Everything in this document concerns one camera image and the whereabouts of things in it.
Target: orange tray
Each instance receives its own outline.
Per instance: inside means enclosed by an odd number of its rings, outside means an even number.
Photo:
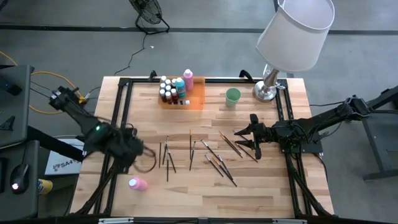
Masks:
[[[189,100],[189,105],[181,105],[180,100]],[[205,77],[193,77],[193,90],[185,92],[185,98],[179,98],[178,104],[168,104],[159,95],[158,104],[165,110],[203,110],[205,105]]]

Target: computer mouse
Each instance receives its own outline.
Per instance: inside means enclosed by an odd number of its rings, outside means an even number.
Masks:
[[[19,164],[10,175],[10,188],[14,194],[22,194],[29,186],[29,165]]]

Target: wooden table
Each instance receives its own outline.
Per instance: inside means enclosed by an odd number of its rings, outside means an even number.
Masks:
[[[111,119],[119,77],[104,77],[95,115]],[[311,117],[304,82],[299,78],[287,79],[295,118]],[[235,87],[242,97],[235,109],[225,107],[225,93]],[[206,84],[205,107],[201,111],[162,110],[158,105],[159,85],[135,83],[130,103],[128,123],[138,129],[138,136],[151,149],[159,152],[159,142],[170,136],[169,149],[177,173],[170,169],[166,182],[165,165],[148,174],[130,168],[128,174],[118,176],[112,216],[129,217],[223,217],[223,218],[291,218],[294,217],[292,199],[284,155],[278,144],[261,144],[262,159],[258,163],[243,152],[240,158],[221,138],[222,131],[230,140],[239,140],[233,130],[249,124],[249,114],[256,113],[266,126],[278,119],[275,101],[260,103],[252,97],[252,84]],[[189,131],[193,141],[204,139],[226,161],[238,187],[228,178],[222,178],[205,154],[210,152],[197,142],[192,171],[189,168]],[[71,212],[77,211],[89,199],[98,185],[104,155],[94,153],[81,167]],[[151,158],[141,156],[137,165],[149,168]],[[319,202],[333,213],[331,198],[323,166],[311,154],[303,155],[303,164],[309,189]],[[149,188],[145,192],[131,190],[128,180],[138,176]],[[298,190],[300,208],[304,211],[302,192]],[[103,208],[108,189],[105,189]]]

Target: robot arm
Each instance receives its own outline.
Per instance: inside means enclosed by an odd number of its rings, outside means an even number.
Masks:
[[[345,102],[332,110],[328,110],[317,116],[308,119],[293,119],[278,121],[272,127],[266,127],[264,123],[259,123],[255,114],[250,114],[250,124],[247,128],[238,131],[235,135],[245,135],[253,133],[253,140],[236,141],[246,147],[255,150],[256,159],[261,158],[260,143],[277,142],[281,147],[290,149],[303,143],[310,144],[318,141],[314,138],[315,133],[344,120],[360,121],[367,118],[371,109],[363,99],[356,96],[348,98]]]
[[[50,105],[66,112],[80,125],[86,137],[85,151],[108,152],[118,161],[120,168],[128,169],[144,150],[144,143],[136,137],[137,129],[116,129],[109,123],[101,122],[79,106],[79,98],[75,94],[77,90],[60,86],[50,97]]]

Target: gray floor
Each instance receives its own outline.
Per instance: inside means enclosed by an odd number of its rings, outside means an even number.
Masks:
[[[172,27],[265,28],[272,18],[272,0],[159,0]],[[334,0],[333,29],[397,30],[395,0]],[[135,11],[127,1],[14,0],[0,12],[0,22],[75,26],[134,26]],[[128,63],[140,49],[141,33],[41,32],[2,30],[0,50],[19,64],[66,76],[82,93],[101,85]],[[146,49],[134,57],[122,75],[178,75],[191,68],[197,75],[235,77],[241,69],[259,76],[264,62],[255,52],[259,34],[169,33],[150,36]],[[341,101],[357,94],[365,100],[398,84],[397,36],[329,35],[318,63],[305,79],[311,103]],[[0,57],[0,64],[10,64]],[[34,77],[50,88],[64,85],[46,75]],[[47,100],[32,93],[31,104],[51,110]],[[95,102],[88,110],[95,109]],[[312,108],[313,114],[328,108]],[[29,123],[46,133],[79,134],[78,126],[64,115],[45,116],[31,111]],[[362,176],[377,171],[361,123],[343,124],[323,140],[325,163],[335,213],[346,218],[397,222],[398,178],[364,183]],[[72,191],[52,192],[42,198],[45,215],[65,212]]]

